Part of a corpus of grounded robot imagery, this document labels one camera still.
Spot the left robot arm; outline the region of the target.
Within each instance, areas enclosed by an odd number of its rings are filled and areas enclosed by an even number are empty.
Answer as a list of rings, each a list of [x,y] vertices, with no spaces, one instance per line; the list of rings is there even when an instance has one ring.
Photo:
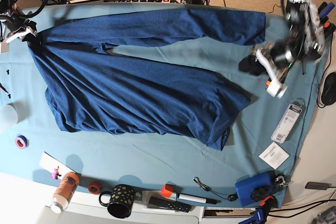
[[[288,39],[253,46],[238,69],[255,76],[266,73],[269,81],[284,83],[295,63],[321,58],[325,37],[318,9],[312,0],[280,0],[280,5],[289,28]]]

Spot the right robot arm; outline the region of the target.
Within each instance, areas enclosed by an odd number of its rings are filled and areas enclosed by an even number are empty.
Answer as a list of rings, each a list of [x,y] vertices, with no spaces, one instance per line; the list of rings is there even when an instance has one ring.
[[[9,51],[9,43],[15,39],[33,41],[37,36],[36,23],[30,19],[37,16],[49,0],[42,0],[40,7],[24,14],[17,6],[18,0],[1,0],[1,53]]]

